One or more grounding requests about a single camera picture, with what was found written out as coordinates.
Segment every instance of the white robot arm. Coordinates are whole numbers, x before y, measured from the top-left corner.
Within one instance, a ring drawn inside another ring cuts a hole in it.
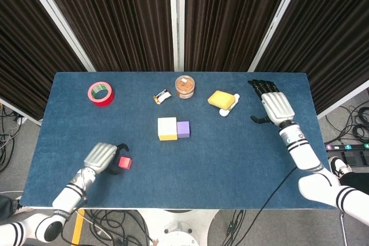
[[[72,213],[78,209],[78,203],[87,201],[86,190],[114,158],[117,146],[98,143],[84,160],[85,168],[80,169],[70,183],[55,198],[52,216],[34,214],[20,221],[0,226],[2,246],[23,245],[26,239],[37,239],[44,243],[55,240]]]
[[[279,135],[296,166],[314,173],[299,180],[300,193],[306,199],[336,207],[369,226],[369,195],[341,186],[336,176],[324,167],[300,126],[292,121],[295,113],[286,96],[272,82],[252,80],[248,83],[255,89],[267,113],[262,119],[255,116],[251,119],[259,124],[273,122],[279,126]]]

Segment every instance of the gray floor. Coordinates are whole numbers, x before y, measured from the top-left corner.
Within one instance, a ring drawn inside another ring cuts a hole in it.
[[[368,95],[368,92],[365,90],[345,103],[345,106],[349,107],[350,105],[356,106],[361,104],[369,100]],[[328,114],[328,117],[337,128],[341,129],[345,126],[348,113],[342,108],[337,108],[335,111]],[[8,119],[5,119],[4,122],[8,127],[16,126],[15,123]],[[328,125],[325,118],[321,119],[319,124],[325,141],[337,136],[338,132],[334,131]],[[0,192],[22,190],[24,188],[38,134],[39,127],[27,120],[16,138],[16,147],[9,167],[4,172],[0,173]],[[8,194],[8,196],[14,198],[19,195],[21,194]],[[8,221],[1,223],[19,221],[35,212],[39,211],[15,215]],[[51,211],[45,210],[42,212],[47,214],[51,213]],[[247,211],[241,233],[246,231],[250,222],[256,215],[256,212],[257,211],[254,210]],[[215,216],[210,226],[208,245],[221,245],[232,213],[232,210],[222,210]],[[343,245],[338,215],[339,213],[337,210],[265,210],[261,213],[252,230],[240,245]],[[71,239],[75,218],[76,216],[74,215],[65,227],[65,237],[68,239]],[[127,233],[136,236],[144,242],[142,232],[132,219],[127,218],[124,226]],[[348,215],[345,216],[345,226],[349,245],[369,246],[369,228],[367,226]],[[88,224],[86,223],[84,223],[80,243],[101,245],[90,234]],[[29,240],[27,244],[42,245],[33,240]],[[59,246],[67,244],[59,237],[52,245]]]

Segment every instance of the blue tablecloth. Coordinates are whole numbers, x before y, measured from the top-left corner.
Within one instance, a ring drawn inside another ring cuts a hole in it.
[[[188,100],[175,94],[174,72],[58,73],[44,114],[21,203],[50,207],[84,166],[98,142],[126,143],[133,160],[121,175],[101,174],[88,191],[87,207],[165,209],[259,209],[295,166],[272,124],[258,125],[250,115],[265,116],[251,79],[275,82],[295,110],[295,120],[327,166],[326,152],[302,73],[187,73],[196,81]],[[111,84],[114,102],[97,107],[88,88]],[[153,95],[167,88],[173,97],[157,105]],[[208,104],[215,90],[240,94],[223,118]],[[159,141],[157,118],[189,121],[191,137]],[[327,208],[304,199],[295,171],[272,198],[269,209]]]

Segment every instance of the black curtain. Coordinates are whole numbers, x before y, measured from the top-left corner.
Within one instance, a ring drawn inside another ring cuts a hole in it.
[[[39,0],[0,0],[0,97],[43,117],[58,71],[84,71]]]
[[[306,72],[322,112],[369,79],[369,0],[292,0],[256,70]]]
[[[173,70],[170,0],[55,0],[99,71]]]
[[[281,0],[186,0],[184,67],[246,71]]]

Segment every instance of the tape roll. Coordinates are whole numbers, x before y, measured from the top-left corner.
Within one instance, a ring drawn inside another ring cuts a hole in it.
[[[107,90],[108,93],[105,97],[97,99],[96,95],[102,90]],[[96,82],[90,86],[87,92],[88,99],[90,99],[96,106],[105,107],[113,102],[114,93],[111,86],[106,82]]]

